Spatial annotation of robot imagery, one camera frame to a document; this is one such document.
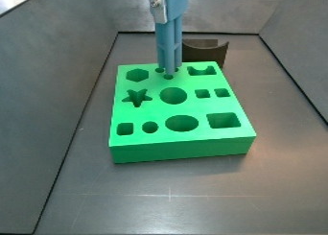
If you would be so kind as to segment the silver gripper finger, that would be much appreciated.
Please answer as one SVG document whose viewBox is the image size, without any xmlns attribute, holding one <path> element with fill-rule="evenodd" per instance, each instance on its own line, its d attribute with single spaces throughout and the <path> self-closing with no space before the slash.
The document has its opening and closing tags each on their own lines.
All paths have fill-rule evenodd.
<svg viewBox="0 0 328 235">
<path fill-rule="evenodd" d="M 150 1 L 150 10 L 154 16 L 154 21 L 159 24 L 166 24 L 167 19 L 167 8 L 166 0 L 148 0 Z"/>
</svg>

